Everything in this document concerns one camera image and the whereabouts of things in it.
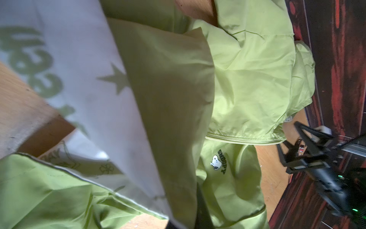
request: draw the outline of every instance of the snoopy cartoon character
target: snoopy cartoon character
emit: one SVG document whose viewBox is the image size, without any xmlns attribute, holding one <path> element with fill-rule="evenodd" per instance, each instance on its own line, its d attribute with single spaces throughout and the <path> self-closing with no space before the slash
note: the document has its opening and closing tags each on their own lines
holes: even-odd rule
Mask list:
<svg viewBox="0 0 366 229">
<path fill-rule="evenodd" d="M 213 169 L 214 170 L 218 170 L 219 168 L 221 168 L 221 161 L 217 158 L 217 156 L 213 156 L 212 158 L 212 162 L 211 162 L 211 165 L 213 166 Z"/>
</svg>

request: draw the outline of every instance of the red and black wood grain surface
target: red and black wood grain surface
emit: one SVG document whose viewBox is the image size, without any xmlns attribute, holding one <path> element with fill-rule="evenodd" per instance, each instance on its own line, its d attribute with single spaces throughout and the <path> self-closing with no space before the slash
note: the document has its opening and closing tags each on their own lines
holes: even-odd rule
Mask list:
<svg viewBox="0 0 366 229">
<path fill-rule="evenodd" d="M 311 127 L 325 125 L 345 140 L 366 132 L 366 0 L 286 0 L 295 39 L 311 47 L 316 91 L 306 108 Z M 366 167 L 344 152 L 341 171 Z M 272 218 L 271 229 L 354 229 L 333 216 L 306 173 L 294 175 Z"/>
</svg>

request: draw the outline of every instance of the dark wood grain wall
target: dark wood grain wall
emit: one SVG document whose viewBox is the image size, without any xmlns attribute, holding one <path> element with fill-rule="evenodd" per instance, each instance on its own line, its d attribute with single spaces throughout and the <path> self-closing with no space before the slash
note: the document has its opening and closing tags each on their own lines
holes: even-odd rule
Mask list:
<svg viewBox="0 0 366 229">
<path fill-rule="evenodd" d="M 325 125 L 349 140 L 366 132 L 366 0 L 286 0 L 295 39 L 312 49 L 316 91 L 306 108 L 311 127 Z M 343 153 L 343 172 L 366 167 Z M 271 229 L 354 229 L 347 217 L 333 216 L 306 173 L 296 174 L 272 218 Z"/>
</svg>

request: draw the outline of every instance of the green star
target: green star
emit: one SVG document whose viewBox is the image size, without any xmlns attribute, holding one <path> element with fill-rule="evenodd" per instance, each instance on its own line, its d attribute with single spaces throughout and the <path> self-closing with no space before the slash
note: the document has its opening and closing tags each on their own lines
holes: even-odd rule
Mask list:
<svg viewBox="0 0 366 229">
<path fill-rule="evenodd" d="M 99 80 L 115 83 L 117 85 L 117 95 L 122 91 L 122 89 L 128 85 L 128 79 L 125 74 L 123 74 L 114 64 L 112 64 L 113 75 L 108 75 L 104 77 L 98 77 Z"/>
</svg>

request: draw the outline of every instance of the star print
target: star print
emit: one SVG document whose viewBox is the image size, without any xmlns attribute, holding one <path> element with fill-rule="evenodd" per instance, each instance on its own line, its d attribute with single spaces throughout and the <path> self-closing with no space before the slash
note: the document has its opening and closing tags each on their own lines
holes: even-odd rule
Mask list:
<svg viewBox="0 0 366 229">
<path fill-rule="evenodd" d="M 114 64 L 112 64 L 113 75 L 108 75 L 104 77 L 98 77 L 99 80 L 115 83 L 117 86 L 117 95 L 122 91 L 122 89 L 128 85 L 127 76 L 122 73 Z"/>
</svg>

